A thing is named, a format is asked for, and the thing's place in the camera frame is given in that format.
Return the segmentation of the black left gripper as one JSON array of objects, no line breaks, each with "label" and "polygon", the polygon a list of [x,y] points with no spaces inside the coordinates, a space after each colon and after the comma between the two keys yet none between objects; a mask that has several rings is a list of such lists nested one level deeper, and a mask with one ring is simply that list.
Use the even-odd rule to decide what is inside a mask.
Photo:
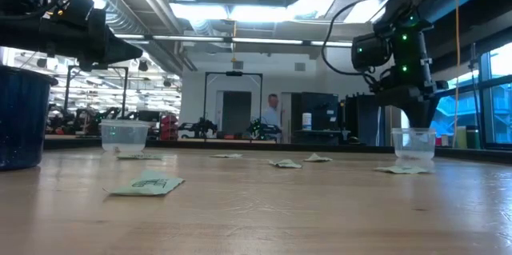
[{"label": "black left gripper", "polygon": [[117,38],[106,25],[106,12],[92,9],[72,22],[64,14],[50,18],[0,19],[0,46],[77,58],[82,66],[140,58],[143,50]]}]

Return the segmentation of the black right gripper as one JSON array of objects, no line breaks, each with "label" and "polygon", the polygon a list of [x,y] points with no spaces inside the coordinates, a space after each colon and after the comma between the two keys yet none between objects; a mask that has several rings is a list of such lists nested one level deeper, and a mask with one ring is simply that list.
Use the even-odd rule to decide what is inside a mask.
[{"label": "black right gripper", "polygon": [[447,81],[416,85],[400,82],[391,74],[378,82],[374,93],[381,106],[403,106],[401,110],[406,114],[410,128],[428,129],[439,103],[439,99],[434,97],[439,90],[447,89]]}]

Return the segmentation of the clear plastic container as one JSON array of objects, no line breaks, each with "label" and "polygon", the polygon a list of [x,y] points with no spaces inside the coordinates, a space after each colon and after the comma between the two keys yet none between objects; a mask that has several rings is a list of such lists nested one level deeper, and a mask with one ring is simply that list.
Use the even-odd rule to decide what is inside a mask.
[{"label": "clear plastic container", "polygon": [[401,159],[430,160],[434,157],[436,132],[429,128],[393,128],[395,155]]},{"label": "clear plastic container", "polygon": [[112,152],[139,152],[146,146],[149,122],[103,119],[99,123],[102,148]]}]

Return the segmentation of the yellow-green cup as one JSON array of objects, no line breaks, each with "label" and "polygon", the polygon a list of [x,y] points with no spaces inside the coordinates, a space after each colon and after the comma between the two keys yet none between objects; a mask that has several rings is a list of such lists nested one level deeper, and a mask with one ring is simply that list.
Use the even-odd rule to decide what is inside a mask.
[{"label": "yellow-green cup", "polygon": [[467,148],[467,135],[466,135],[466,127],[458,126],[455,135],[455,145],[458,149],[466,149]]}]

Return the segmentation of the green bottle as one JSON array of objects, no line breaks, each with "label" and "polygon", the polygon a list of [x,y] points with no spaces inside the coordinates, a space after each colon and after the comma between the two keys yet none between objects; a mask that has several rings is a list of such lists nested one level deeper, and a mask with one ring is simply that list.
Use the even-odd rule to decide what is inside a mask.
[{"label": "green bottle", "polygon": [[468,149],[480,149],[480,134],[477,126],[466,127],[466,144]]}]

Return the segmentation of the red storage rack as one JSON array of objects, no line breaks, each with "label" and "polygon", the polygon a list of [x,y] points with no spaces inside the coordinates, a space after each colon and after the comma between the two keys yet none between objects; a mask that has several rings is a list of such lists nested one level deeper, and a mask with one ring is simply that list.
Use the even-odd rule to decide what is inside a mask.
[{"label": "red storage rack", "polygon": [[161,141],[178,140],[178,119],[175,115],[169,114],[161,117],[159,127],[159,139]]}]

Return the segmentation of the black cabinet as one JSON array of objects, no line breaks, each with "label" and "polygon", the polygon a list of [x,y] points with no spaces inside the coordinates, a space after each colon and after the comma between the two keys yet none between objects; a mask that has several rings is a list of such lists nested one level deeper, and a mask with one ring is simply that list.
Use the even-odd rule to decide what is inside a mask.
[{"label": "black cabinet", "polygon": [[[296,145],[338,145],[337,94],[302,92],[291,94],[290,140]],[[312,130],[302,128],[302,114],[312,113]]]}]

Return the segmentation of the dark blue enamel mug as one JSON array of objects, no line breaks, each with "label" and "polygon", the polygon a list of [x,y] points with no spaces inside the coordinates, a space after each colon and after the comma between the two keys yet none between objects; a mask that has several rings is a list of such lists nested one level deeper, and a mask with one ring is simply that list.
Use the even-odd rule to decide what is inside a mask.
[{"label": "dark blue enamel mug", "polygon": [[41,162],[50,88],[57,84],[49,75],[0,66],[0,171]]}]

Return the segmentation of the person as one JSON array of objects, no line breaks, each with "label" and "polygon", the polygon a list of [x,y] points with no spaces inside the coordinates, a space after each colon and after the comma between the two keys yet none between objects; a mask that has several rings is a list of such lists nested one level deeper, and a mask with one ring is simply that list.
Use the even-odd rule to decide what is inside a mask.
[{"label": "person", "polygon": [[268,96],[268,106],[262,113],[262,121],[267,125],[276,126],[281,130],[281,111],[278,108],[278,105],[278,96],[276,94],[270,94]]}]

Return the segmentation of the black gantry frame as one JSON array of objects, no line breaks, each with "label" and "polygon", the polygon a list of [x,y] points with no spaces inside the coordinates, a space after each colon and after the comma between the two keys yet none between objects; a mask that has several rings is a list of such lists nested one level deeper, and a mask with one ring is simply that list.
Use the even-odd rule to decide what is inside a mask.
[{"label": "black gantry frame", "polygon": [[258,107],[258,120],[260,121],[261,123],[261,116],[262,116],[262,87],[263,87],[263,74],[262,73],[246,73],[246,72],[242,72],[242,71],[236,71],[236,70],[231,70],[231,71],[225,71],[225,72],[218,72],[218,71],[206,71],[205,72],[205,77],[204,77],[204,91],[203,91],[203,108],[202,108],[202,118],[204,120],[207,119],[207,116],[206,116],[206,103],[207,103],[207,90],[208,90],[208,86],[209,86],[209,81],[208,81],[208,77],[211,75],[211,74],[215,74],[215,75],[223,75],[223,76],[227,76],[227,77],[243,77],[243,76],[259,76],[260,78],[260,83],[259,83],[259,107]]},{"label": "black gantry frame", "polygon": [[[63,109],[66,112],[68,111],[68,105],[69,105],[70,83],[73,79],[75,79],[77,77],[77,74],[75,74],[75,75],[72,74],[72,70],[75,68],[81,68],[81,66],[78,66],[78,65],[67,66],[65,99],[64,99],[64,105],[63,105]],[[115,70],[115,71],[123,70],[125,72],[124,76],[120,76],[120,78],[123,80],[121,116],[124,117],[125,112],[126,112],[126,92],[127,92],[127,83],[128,83],[128,77],[129,77],[129,69],[124,66],[107,66],[107,65],[93,64],[89,69],[86,69],[86,71],[108,70],[108,69]]]}]

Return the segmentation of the black aluminium table frame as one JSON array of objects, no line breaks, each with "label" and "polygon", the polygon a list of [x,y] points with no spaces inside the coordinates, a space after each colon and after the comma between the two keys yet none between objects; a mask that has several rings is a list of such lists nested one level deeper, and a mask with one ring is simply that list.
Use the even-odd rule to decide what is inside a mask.
[{"label": "black aluminium table frame", "polygon": [[[45,139],[44,150],[77,149],[101,147],[99,138],[51,138]],[[289,152],[329,152],[329,153],[394,153],[392,146],[365,146],[365,145],[296,145],[273,144],[262,141],[235,142],[235,141],[147,141],[146,147],[163,149],[240,149],[250,151],[289,151]],[[512,150],[505,149],[436,149],[437,157],[457,159],[463,161],[476,161],[496,163],[512,166]]]}]

